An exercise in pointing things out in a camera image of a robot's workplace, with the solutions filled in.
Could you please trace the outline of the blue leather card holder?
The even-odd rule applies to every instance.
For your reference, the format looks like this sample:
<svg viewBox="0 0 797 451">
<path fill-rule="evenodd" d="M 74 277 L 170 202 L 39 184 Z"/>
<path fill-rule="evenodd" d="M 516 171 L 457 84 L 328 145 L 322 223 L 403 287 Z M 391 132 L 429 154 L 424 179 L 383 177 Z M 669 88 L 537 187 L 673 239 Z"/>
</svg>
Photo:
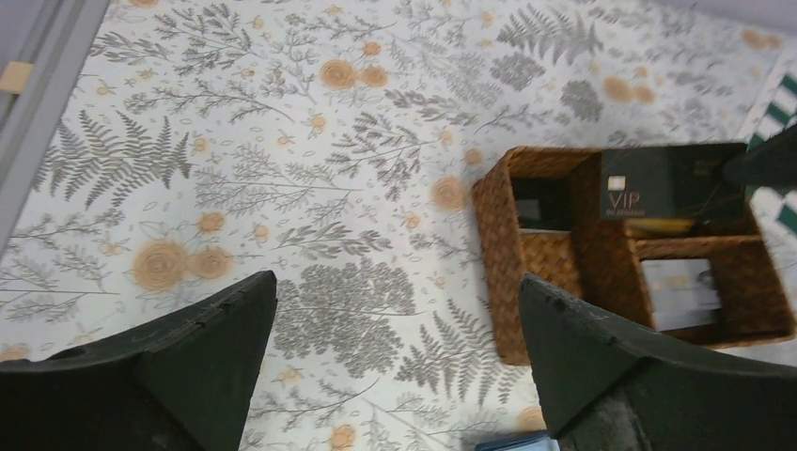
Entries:
<svg viewBox="0 0 797 451">
<path fill-rule="evenodd" d="M 475 451 L 559 451 L 557 440 L 546 431 L 536 431 L 478 443 Z"/>
</svg>

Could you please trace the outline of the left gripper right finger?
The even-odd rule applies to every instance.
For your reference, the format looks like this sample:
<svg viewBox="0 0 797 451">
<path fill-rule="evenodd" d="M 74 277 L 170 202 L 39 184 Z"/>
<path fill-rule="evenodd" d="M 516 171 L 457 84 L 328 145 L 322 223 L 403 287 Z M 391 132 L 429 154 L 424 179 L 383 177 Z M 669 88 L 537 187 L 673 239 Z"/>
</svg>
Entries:
<svg viewBox="0 0 797 451">
<path fill-rule="evenodd" d="M 792 450 L 796 370 L 656 332 L 527 274 L 519 312 L 564 450 Z"/>
</svg>

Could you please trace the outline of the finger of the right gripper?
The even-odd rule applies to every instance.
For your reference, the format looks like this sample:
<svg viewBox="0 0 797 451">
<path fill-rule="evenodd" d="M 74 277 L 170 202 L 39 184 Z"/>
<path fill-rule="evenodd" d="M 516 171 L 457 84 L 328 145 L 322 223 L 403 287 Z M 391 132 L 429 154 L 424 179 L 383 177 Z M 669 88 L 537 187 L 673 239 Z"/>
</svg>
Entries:
<svg viewBox="0 0 797 451">
<path fill-rule="evenodd" d="M 723 167 L 726 181 L 741 187 L 796 189 L 796 125 L 786 128 Z"/>
</svg>

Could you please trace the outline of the black VIP card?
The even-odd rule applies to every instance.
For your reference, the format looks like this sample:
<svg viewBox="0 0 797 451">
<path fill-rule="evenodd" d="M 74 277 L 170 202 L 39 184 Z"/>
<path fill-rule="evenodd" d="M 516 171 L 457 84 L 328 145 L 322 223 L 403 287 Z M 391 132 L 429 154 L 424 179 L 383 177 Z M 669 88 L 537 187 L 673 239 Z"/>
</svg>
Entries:
<svg viewBox="0 0 797 451">
<path fill-rule="evenodd" d="M 726 163 L 744 143 L 609 148 L 602 152 L 600 215 L 607 219 L 741 220 L 744 188 L 728 182 Z"/>
</svg>

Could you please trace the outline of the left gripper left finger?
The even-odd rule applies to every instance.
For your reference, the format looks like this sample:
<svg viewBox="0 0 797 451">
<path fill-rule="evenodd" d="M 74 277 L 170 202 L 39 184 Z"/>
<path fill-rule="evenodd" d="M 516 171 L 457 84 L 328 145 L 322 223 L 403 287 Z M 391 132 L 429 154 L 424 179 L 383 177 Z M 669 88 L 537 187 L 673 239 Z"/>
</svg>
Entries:
<svg viewBox="0 0 797 451">
<path fill-rule="evenodd" d="M 273 272 L 44 360 L 1 365 L 5 450 L 235 450 L 277 307 Z"/>
</svg>

